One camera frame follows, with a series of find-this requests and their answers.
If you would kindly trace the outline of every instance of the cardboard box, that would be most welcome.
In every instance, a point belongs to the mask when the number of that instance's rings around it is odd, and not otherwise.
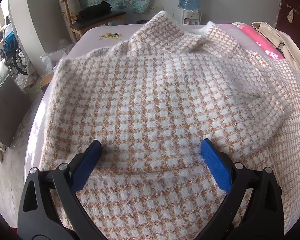
[[[52,78],[53,78],[53,73],[51,73],[48,76],[45,76],[44,78],[42,78],[40,89],[42,90],[43,93],[47,90],[47,87],[50,84]]]

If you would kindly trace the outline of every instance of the plastic bag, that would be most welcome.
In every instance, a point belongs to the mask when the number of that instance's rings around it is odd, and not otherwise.
[[[27,81],[28,75],[18,75],[15,78],[17,85],[23,90],[25,88],[25,83]]]
[[[41,56],[41,61],[46,66],[47,74],[51,74],[55,71],[55,66],[58,64],[60,59],[67,56],[73,46],[73,44],[69,45],[69,42],[66,39],[62,39],[59,40],[59,50],[52,53],[46,53]]]
[[[5,59],[0,61],[0,76],[3,80],[5,80],[6,77],[9,75],[8,73],[9,69],[4,63],[5,63]]]

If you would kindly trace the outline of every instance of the blue gripper pad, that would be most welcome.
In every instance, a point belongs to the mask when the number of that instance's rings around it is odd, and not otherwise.
[[[71,191],[75,194],[82,190],[86,184],[91,172],[96,166],[101,156],[101,143],[96,141],[93,147],[86,153],[85,158],[80,162],[75,172],[72,173]]]
[[[220,189],[229,194],[232,183],[231,174],[218,157],[214,145],[209,140],[205,139],[201,142],[201,155],[204,158],[210,172],[212,173],[215,181]]]

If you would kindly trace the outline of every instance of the metal screw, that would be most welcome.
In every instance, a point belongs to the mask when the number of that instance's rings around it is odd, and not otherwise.
[[[266,172],[267,173],[272,173],[272,169],[270,167],[266,167]]]
[[[235,166],[238,170],[243,169],[243,164],[242,164],[242,163],[236,163],[234,166]]]
[[[34,174],[34,173],[36,173],[36,172],[37,172],[37,168],[36,168],[36,167],[31,168],[31,170],[30,170],[30,173],[31,173],[31,174]]]
[[[66,168],[68,168],[68,163],[61,163],[59,166],[60,170],[65,170]]]

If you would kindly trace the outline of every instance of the wall outlet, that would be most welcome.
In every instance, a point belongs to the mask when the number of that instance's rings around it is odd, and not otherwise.
[[[163,11],[163,6],[157,6],[157,13]]]

